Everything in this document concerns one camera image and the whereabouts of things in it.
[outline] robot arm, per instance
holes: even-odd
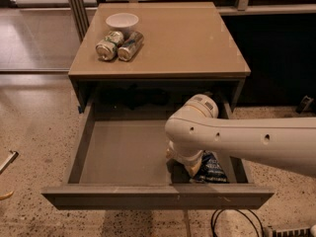
[[[202,150],[316,177],[316,118],[220,119],[216,103],[195,95],[166,123],[169,157],[193,176]]]

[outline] white bowl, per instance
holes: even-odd
[[[138,23],[138,17],[130,13],[117,13],[106,20],[111,30],[121,31],[125,36],[134,30]]]

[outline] soda can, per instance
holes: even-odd
[[[129,61],[139,50],[144,35],[140,32],[133,32],[128,40],[118,49],[118,58],[123,61]]]
[[[96,51],[102,60],[112,60],[118,54],[118,48],[123,44],[124,36],[122,32],[109,32],[104,39],[96,45]]]

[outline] open drawer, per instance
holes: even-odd
[[[63,184],[42,190],[58,209],[254,209],[273,195],[253,184],[240,159],[217,155],[229,184],[191,184],[182,165],[166,159],[164,125],[183,95],[166,101],[165,92],[149,91],[154,101],[142,105],[144,95],[133,95],[141,105],[131,106],[130,96],[118,101],[109,96],[120,92],[98,92],[87,104]],[[220,109],[229,119],[229,105]]]

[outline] wire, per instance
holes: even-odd
[[[216,222],[217,222],[217,219],[219,217],[219,215],[225,211],[226,209],[222,209],[222,210],[216,210],[214,212],[214,214],[211,216],[211,219],[210,219],[210,229],[211,229],[211,233],[212,233],[212,236],[213,237],[218,237],[218,235],[216,234],[215,232],[215,227],[216,227]],[[254,224],[254,222],[249,218],[249,216],[247,216],[244,212],[238,210],[238,209],[234,209],[235,211],[239,212],[240,214],[242,214],[244,217],[247,218],[247,220],[251,223],[251,225],[254,227],[255,231],[256,231],[256,234],[258,237],[260,237],[260,234],[258,232],[258,229],[256,227],[256,225]],[[251,212],[255,217],[256,219],[258,220],[259,224],[260,224],[260,228],[261,228],[261,233],[262,233],[262,236],[264,237],[265,236],[265,233],[264,233],[264,227],[263,227],[263,224],[260,220],[260,218],[256,215],[255,212],[253,212],[252,210],[248,210],[249,212]]]

